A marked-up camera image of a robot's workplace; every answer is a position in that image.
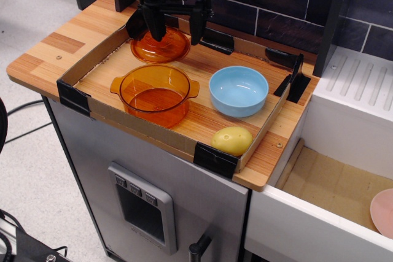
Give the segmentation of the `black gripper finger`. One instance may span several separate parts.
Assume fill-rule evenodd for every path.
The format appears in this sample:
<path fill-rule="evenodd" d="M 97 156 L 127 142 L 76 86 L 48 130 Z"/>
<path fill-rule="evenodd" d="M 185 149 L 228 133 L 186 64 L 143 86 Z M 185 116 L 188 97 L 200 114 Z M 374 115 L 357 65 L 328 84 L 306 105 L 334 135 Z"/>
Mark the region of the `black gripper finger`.
<path fill-rule="evenodd" d="M 160 42 L 166 34 L 165 16 L 158 8 L 142 6 L 142 14 L 151 36 Z"/>
<path fill-rule="evenodd" d="M 192 9 L 189 19 L 191 45 L 197 45 L 202 39 L 210 14 L 210 7 L 195 6 Z"/>

